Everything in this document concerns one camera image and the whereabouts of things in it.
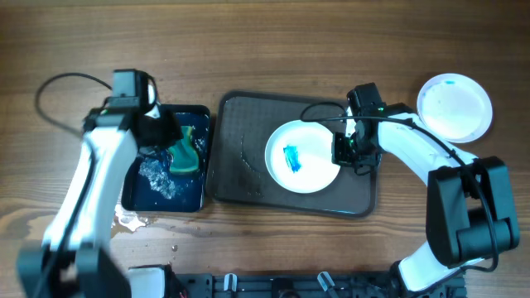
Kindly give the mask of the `green yellow sponge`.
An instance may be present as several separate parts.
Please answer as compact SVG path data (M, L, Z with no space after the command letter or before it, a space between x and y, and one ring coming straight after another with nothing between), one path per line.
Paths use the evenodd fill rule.
M171 157L169 171L173 175L190 174L199 170L199 154L192 143L193 130L191 126L181 126L182 139L167 149Z

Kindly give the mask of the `white plate with blue stain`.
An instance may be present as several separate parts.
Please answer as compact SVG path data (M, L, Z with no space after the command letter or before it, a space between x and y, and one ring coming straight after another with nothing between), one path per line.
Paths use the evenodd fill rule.
M290 121L267 140L264 161L269 175L284 189L310 194L329 186L340 172L331 161L333 133L319 123Z

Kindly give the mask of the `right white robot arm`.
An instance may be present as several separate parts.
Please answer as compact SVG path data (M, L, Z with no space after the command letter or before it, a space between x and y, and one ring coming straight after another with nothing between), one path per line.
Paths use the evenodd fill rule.
M492 272L515 249L520 228L508 168L439 139L416 115L355 117L354 134L334 135L331 160L355 171L378 167L390 153L426 185L426 242L396 262L391 297L418 297L467 271Z

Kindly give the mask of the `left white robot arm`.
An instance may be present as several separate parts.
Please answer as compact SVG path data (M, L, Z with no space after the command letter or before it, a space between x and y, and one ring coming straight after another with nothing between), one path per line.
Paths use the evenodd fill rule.
M21 250L17 270L29 297L172 297L167 265L122 272L108 252L114 207L141 147L165 148L181 139L175 114L152 118L137 110L94 110L65 200L40 248Z

